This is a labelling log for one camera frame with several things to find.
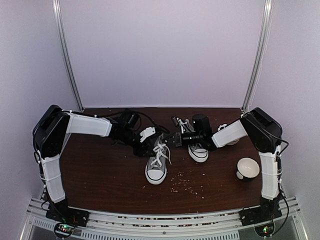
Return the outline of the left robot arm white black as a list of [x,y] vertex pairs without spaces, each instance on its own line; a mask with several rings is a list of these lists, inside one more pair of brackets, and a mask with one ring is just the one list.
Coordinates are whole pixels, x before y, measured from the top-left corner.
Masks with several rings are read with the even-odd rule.
[[96,115],[51,105],[32,131],[32,144],[53,215],[61,222],[72,218],[60,169],[68,135],[110,138],[130,146],[137,157],[153,157],[156,137],[168,132],[147,114],[128,108],[109,115]]

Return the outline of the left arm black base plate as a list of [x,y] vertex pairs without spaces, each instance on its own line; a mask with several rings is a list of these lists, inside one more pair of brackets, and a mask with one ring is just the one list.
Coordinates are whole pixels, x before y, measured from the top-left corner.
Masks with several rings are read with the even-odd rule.
[[49,206],[45,217],[57,222],[66,223],[76,227],[86,227],[90,213],[85,210],[67,208],[66,211],[57,210]]

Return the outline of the grey sneaker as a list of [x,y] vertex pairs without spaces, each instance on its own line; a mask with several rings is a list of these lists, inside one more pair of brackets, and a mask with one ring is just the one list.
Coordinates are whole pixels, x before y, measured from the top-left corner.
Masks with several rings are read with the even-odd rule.
[[204,163],[209,157],[209,151],[199,144],[188,145],[188,153],[197,163]]
[[153,146],[154,155],[148,159],[145,167],[145,177],[152,185],[160,185],[167,176],[168,161],[171,165],[171,151],[167,144],[163,141],[164,134],[158,136]]

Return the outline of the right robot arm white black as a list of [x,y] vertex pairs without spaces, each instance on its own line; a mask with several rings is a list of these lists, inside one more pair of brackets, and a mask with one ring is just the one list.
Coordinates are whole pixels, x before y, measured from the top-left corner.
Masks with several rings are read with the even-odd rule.
[[170,146],[181,147],[199,144],[209,152],[230,145],[243,137],[249,137],[258,151],[261,163],[262,189],[260,206],[256,210],[259,220],[268,220],[278,209],[282,176],[281,125],[259,107],[243,114],[231,124],[213,132],[208,116],[195,114],[191,118],[193,128],[184,124],[176,116],[171,117],[176,128],[164,138]]

